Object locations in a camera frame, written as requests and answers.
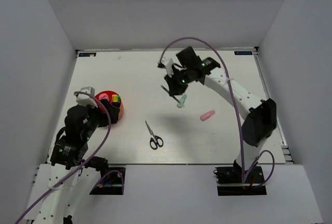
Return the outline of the pink glue stick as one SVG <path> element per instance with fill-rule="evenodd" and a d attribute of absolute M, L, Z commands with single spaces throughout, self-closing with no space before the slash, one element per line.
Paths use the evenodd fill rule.
<path fill-rule="evenodd" d="M 109 100 L 109 97 L 108 97 L 108 95 L 106 94 L 106 93 L 103 93 L 103 94 L 100 94 L 99 95 L 99 100 L 101 101 L 101 100 Z"/>

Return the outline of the yellow cap black highlighter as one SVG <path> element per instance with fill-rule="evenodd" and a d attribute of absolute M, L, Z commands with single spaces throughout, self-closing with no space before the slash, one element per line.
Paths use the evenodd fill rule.
<path fill-rule="evenodd" d="M 116 97 L 117 94 L 113 94 L 112 95 L 112 102 L 115 103 L 117 102 L 117 97 Z"/>

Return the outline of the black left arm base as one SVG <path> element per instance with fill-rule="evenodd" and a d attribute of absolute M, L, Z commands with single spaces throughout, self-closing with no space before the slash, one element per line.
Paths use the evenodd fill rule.
<path fill-rule="evenodd" d="M 125 189 L 126 167 L 111 166 L 107 159 L 93 157 L 86 168 L 94 168 L 98 181 L 94 184 L 91 195 L 123 195 Z"/>

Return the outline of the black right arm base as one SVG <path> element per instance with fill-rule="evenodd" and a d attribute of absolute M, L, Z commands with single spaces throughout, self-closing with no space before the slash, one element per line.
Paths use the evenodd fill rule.
<path fill-rule="evenodd" d="M 265 181 L 262 168 L 255 167 L 246 181 L 241 181 L 241 176 L 238 176 L 233 167 L 216 167 L 213 171 L 216 176 L 217 193 L 218 196 L 254 196 L 266 195 L 266 187 L 262 185 Z"/>

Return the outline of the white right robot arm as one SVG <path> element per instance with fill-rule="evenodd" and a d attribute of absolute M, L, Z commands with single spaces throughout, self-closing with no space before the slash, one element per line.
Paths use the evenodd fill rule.
<path fill-rule="evenodd" d="M 276 102 L 263 100 L 230 78 L 223 60 L 201 59 L 192 47 L 176 54 L 179 61 L 161 56 L 159 68 L 167 72 L 164 79 L 169 96 L 185 93 L 191 82 L 200 82 L 213 90 L 233 108 L 240 136 L 240 153 L 234 160 L 235 178 L 242 183 L 253 176 L 253 168 L 263 154 L 262 147 L 276 129 Z"/>

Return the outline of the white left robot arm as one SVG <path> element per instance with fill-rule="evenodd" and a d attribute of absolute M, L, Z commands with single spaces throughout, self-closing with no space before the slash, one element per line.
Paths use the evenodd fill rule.
<path fill-rule="evenodd" d="M 43 196 L 41 209 L 35 223 L 72 223 L 67 208 L 74 193 L 74 176 L 84 168 L 93 168 L 92 176 L 99 182 L 109 178 L 108 161 L 92 154 L 83 159 L 88 150 L 88 140 L 98 127 L 110 127 L 123 115 L 123 104 L 118 94 L 105 92 L 92 100 L 77 100 L 77 105 L 67 111 L 65 126 L 58 132 L 51 154 L 49 190 Z"/>

